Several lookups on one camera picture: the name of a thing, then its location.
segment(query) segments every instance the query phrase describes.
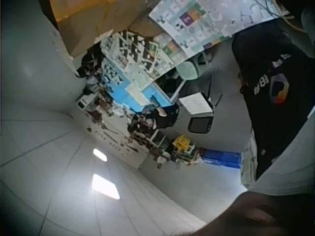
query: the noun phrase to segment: blue plastic crate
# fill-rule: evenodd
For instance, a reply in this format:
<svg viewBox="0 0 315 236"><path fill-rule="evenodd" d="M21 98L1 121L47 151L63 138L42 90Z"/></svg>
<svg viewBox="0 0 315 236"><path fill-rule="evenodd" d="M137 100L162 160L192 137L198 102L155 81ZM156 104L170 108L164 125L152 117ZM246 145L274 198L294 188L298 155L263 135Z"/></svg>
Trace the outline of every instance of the blue plastic crate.
<svg viewBox="0 0 315 236"><path fill-rule="evenodd" d="M206 150L201 157L207 164L241 168L242 155L237 152Z"/></svg>

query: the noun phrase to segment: colorful poster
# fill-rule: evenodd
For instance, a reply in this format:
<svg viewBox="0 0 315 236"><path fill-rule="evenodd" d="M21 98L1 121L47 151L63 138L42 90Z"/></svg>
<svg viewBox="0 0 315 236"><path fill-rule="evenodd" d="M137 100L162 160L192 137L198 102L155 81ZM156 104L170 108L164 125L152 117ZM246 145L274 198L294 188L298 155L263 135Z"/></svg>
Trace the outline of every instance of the colorful poster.
<svg viewBox="0 0 315 236"><path fill-rule="evenodd" d="M190 58L247 27L274 19L257 1L162 0L150 17ZM267 3L272 9L270 0Z"/></svg>

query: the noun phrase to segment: cardboard box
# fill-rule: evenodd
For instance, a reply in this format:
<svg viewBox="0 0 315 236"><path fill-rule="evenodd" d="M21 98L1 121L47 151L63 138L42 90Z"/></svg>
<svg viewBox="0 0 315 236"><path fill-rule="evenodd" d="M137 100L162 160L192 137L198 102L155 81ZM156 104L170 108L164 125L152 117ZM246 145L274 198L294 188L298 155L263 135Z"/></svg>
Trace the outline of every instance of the cardboard box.
<svg viewBox="0 0 315 236"><path fill-rule="evenodd" d="M69 55L76 57L100 35L125 30L158 0L40 0L46 17L58 29Z"/></svg>
<svg viewBox="0 0 315 236"><path fill-rule="evenodd" d="M132 25L128 27L128 30L142 37L155 37L163 33L163 28L149 17L150 12L139 16Z"/></svg>

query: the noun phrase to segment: ceiling light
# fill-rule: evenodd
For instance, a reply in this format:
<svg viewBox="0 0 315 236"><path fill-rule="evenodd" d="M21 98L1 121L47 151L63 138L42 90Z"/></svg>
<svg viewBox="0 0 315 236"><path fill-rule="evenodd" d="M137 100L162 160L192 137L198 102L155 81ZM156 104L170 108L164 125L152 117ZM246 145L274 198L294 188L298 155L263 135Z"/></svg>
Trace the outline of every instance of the ceiling light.
<svg viewBox="0 0 315 236"><path fill-rule="evenodd" d="M94 148L93 154L97 156L99 159L101 159L102 161L105 161L105 162L107 161L106 155L102 153L101 151L99 151L98 149Z"/></svg>
<svg viewBox="0 0 315 236"><path fill-rule="evenodd" d="M94 174L92 181L92 188L102 194L105 194L111 198L120 199L116 185L112 182L102 178L101 176Z"/></svg>

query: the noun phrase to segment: white paper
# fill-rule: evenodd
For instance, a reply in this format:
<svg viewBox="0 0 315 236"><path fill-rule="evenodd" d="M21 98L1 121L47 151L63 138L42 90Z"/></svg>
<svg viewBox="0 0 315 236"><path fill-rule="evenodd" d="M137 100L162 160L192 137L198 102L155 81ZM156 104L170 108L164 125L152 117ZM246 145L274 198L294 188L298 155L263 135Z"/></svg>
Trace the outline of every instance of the white paper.
<svg viewBox="0 0 315 236"><path fill-rule="evenodd" d="M136 100L137 103L140 104L140 106L146 106L151 104L151 102L146 98L146 96L141 91L138 90L135 84L131 83L125 89L129 93L129 95L133 97L133 99Z"/></svg>
<svg viewBox="0 0 315 236"><path fill-rule="evenodd" d="M200 92L180 98L179 100L192 115L213 112L212 108Z"/></svg>

